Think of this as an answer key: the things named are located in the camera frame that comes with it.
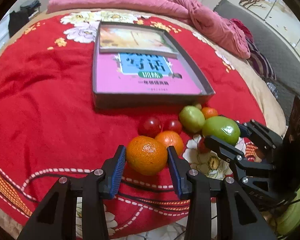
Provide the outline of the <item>pink rumpled duvet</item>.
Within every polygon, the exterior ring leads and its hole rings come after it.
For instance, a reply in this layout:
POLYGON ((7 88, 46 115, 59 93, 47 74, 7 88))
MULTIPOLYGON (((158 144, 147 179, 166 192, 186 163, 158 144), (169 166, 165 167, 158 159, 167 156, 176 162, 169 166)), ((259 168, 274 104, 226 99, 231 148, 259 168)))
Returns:
POLYGON ((47 13, 69 9, 127 9, 175 18, 193 26, 215 44, 241 59, 250 57, 245 34, 197 0, 49 0, 47 13))

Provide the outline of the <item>grey shallow cardboard tray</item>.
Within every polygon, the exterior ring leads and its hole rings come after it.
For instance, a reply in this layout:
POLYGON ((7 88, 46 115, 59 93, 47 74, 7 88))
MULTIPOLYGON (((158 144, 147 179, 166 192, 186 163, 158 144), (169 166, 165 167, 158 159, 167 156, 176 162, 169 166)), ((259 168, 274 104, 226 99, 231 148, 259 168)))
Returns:
POLYGON ((130 23, 97 26, 92 87, 97 108, 204 103, 203 72, 165 30, 130 23))

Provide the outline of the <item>red cherry tomato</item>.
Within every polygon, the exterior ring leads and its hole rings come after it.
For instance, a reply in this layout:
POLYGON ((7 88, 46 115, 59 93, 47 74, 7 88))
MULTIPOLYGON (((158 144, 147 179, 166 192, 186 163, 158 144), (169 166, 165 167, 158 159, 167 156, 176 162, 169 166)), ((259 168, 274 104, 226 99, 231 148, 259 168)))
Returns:
POLYGON ((138 125, 138 134, 155 138, 162 130, 162 123, 156 117, 142 118, 138 125))
POLYGON ((173 131, 180 134, 183 130, 183 126, 179 120, 168 120, 164 123, 163 131, 173 131))
POLYGON ((205 146, 204 141, 205 141, 205 138, 202 137, 200 139, 200 141, 198 142, 198 147, 197 148, 198 148, 198 151, 200 152, 200 154, 206 154, 206 153, 210 152, 210 149, 205 146))

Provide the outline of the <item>red pillow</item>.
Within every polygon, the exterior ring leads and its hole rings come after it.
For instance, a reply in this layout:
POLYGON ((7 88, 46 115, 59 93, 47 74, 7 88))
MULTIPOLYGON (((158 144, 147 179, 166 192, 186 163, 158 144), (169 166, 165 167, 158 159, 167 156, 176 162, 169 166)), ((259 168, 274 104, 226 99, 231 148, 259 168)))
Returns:
POLYGON ((237 25, 239 27, 239 29, 241 29, 243 31, 243 33, 245 34, 246 38, 251 42, 254 43, 254 37, 251 33, 251 31, 243 24, 242 21, 236 19, 236 18, 232 18, 231 21, 237 25))

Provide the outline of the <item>green apple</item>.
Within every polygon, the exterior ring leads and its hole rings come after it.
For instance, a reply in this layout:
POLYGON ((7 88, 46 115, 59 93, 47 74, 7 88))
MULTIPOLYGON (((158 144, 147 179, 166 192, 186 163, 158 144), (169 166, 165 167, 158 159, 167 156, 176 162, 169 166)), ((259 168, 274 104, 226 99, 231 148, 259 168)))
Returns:
POLYGON ((179 120, 192 133, 199 132, 205 124, 203 113, 194 106, 185 106, 179 113, 179 120))
POLYGON ((237 122, 224 116, 213 116, 205 120, 202 135, 215 136, 232 146, 236 146, 241 135, 237 122))

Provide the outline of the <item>striped dark pillow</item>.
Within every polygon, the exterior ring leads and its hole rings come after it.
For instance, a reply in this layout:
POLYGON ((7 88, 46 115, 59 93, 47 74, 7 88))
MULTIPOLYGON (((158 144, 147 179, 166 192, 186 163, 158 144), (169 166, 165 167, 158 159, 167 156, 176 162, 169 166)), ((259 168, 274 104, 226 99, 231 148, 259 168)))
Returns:
POLYGON ((250 57, 247 59, 250 66, 263 79, 276 80, 276 74, 267 58, 259 51, 257 46, 246 38, 250 50, 250 57))

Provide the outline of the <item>black bag on floor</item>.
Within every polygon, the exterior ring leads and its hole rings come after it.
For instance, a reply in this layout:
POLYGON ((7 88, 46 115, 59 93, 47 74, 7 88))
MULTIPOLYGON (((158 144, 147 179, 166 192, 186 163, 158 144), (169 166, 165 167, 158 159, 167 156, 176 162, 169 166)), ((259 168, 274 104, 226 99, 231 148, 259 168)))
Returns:
POLYGON ((19 10, 17 12, 10 12, 10 20, 8 23, 9 37, 11 38, 18 32, 25 24, 29 22, 27 10, 19 10))

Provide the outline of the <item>orange mandarin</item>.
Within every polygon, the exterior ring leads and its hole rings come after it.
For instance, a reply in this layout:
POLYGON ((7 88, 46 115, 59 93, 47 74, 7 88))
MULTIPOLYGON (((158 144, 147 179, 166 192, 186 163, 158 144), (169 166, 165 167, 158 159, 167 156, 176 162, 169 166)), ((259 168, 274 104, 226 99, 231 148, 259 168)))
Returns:
POLYGON ((206 120, 211 117, 218 116, 218 111, 212 107, 203 107, 201 109, 201 112, 203 113, 206 120))
POLYGON ((180 135, 174 131, 163 131, 155 137, 155 140, 162 143, 165 147, 173 146, 179 156, 183 153, 183 140, 180 135))
POLYGON ((144 176, 153 176, 167 164, 166 147, 157 140, 146 137, 134 137, 126 148, 126 161, 136 172, 144 176))

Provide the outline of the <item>pink Chinese workbook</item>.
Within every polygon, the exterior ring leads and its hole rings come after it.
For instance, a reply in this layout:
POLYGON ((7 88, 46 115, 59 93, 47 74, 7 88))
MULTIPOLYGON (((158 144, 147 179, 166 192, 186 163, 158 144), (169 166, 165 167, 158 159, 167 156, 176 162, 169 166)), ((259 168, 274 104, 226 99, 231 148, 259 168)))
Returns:
POLYGON ((98 54, 93 91, 103 94, 199 95, 204 89, 182 59, 146 54, 98 54))

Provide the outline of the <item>white drawer cabinet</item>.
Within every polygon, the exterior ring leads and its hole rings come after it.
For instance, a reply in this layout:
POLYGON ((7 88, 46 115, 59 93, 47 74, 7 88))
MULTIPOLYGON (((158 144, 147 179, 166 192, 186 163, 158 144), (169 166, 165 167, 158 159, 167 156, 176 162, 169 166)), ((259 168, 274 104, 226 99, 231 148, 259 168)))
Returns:
POLYGON ((10 13, 7 12, 0 21, 0 49, 10 39, 8 24, 10 21, 10 13))

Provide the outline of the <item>red floral blanket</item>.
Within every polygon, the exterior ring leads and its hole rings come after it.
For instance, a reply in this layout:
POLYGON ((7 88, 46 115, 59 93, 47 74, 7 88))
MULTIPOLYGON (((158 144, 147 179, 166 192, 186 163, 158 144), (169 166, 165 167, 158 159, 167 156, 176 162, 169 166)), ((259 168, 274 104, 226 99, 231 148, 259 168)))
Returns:
MULTIPOLYGON (((178 118, 183 105, 95 110, 94 44, 68 40, 63 15, 31 23, 0 57, 0 209, 24 226, 58 177, 82 177, 102 166, 118 145, 138 136, 143 118, 178 118)), ((174 20, 135 22, 165 27, 205 74, 216 94, 206 105, 239 122, 266 124, 237 70, 174 20)), ((104 201, 110 238, 161 228, 184 218, 167 166, 143 176, 126 165, 118 196, 104 201)))

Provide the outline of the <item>beige bed sheet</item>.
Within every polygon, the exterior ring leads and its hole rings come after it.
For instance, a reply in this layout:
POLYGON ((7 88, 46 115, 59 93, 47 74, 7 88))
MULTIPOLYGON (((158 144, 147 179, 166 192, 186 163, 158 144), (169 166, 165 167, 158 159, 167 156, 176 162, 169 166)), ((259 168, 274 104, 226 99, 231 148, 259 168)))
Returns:
MULTIPOLYGON (((0 56, 4 52, 4 50, 11 44, 13 44, 19 37, 23 35, 25 30, 30 26, 36 24, 37 22, 42 22, 47 18, 52 18, 58 15, 70 14, 70 13, 79 13, 83 11, 89 11, 89 9, 69 9, 62 10, 58 12, 53 12, 48 14, 46 11, 42 12, 34 19, 30 20, 24 27, 22 27, 12 38, 10 38, 5 45, 0 49, 0 56)), ((146 15, 153 16, 159 18, 159 21, 162 22, 164 20, 170 22, 171 25, 176 24, 178 29, 184 28, 194 33, 194 36, 198 38, 200 41, 211 46, 215 51, 217 51, 217 55, 221 57, 221 59, 225 60, 226 63, 230 65, 232 70, 237 71, 242 79, 247 84, 250 92, 253 94, 256 99, 258 106, 264 116, 266 121, 266 126, 276 132, 279 135, 285 135, 287 131, 286 126, 286 118, 285 114, 274 98, 272 92, 267 87, 266 83, 258 76, 258 74, 250 67, 246 60, 242 60, 237 58, 236 56, 229 53, 227 50, 221 48, 210 39, 206 38, 204 35, 200 34, 196 29, 189 26, 186 23, 180 22, 179 20, 173 19, 168 16, 153 14, 149 12, 137 12, 133 10, 125 10, 125 9, 105 9, 105 11, 113 12, 115 14, 133 14, 133 15, 146 15)))

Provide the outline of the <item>grey padded headboard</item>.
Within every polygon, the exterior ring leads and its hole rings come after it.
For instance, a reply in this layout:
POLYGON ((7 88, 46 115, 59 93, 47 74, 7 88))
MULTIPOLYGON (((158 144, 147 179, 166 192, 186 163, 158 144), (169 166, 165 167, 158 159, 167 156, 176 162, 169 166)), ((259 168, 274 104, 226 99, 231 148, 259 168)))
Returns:
POLYGON ((266 67, 259 67, 256 71, 265 82, 274 85, 276 99, 289 120, 294 98, 300 98, 300 61, 281 38, 243 9, 220 0, 213 10, 223 18, 241 21, 251 32, 254 47, 268 61, 266 67))

